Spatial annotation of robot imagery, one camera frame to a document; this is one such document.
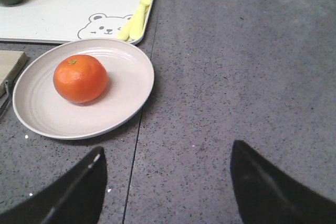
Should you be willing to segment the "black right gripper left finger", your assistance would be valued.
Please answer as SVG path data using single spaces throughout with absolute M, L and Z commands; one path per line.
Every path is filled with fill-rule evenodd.
M 91 150 L 54 183 L 1 214 L 1 223 L 97 223 L 107 185 L 103 147 Z

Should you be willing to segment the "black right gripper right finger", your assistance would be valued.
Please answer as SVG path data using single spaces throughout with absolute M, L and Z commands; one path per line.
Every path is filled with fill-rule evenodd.
M 335 203 L 292 179 L 241 140 L 230 174 L 243 223 L 335 223 Z

